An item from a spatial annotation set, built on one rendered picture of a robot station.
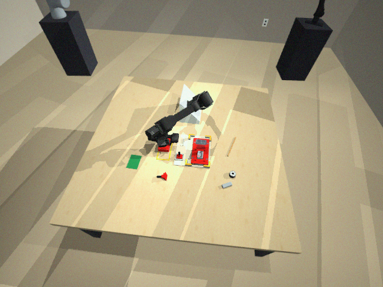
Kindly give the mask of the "green flat rectangular panel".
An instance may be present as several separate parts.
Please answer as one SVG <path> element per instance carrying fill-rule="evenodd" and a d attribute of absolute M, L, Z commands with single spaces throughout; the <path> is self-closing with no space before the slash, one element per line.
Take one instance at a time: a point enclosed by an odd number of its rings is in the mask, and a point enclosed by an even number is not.
<path fill-rule="evenodd" d="M 142 157 L 142 156 L 140 156 L 140 155 L 131 155 L 131 156 L 130 156 L 130 159 L 129 159 L 129 161 L 128 161 L 128 164 L 127 164 L 127 166 L 126 166 L 126 168 L 129 168 L 129 169 L 137 169 L 141 157 Z"/>

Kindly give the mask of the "small red block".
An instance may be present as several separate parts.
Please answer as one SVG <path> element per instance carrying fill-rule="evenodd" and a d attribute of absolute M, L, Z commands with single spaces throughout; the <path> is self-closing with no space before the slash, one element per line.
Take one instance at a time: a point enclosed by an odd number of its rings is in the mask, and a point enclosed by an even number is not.
<path fill-rule="evenodd" d="M 166 172 L 163 173 L 162 176 L 157 176 L 157 178 L 163 178 L 164 180 L 167 180 L 167 174 L 166 174 Z"/>

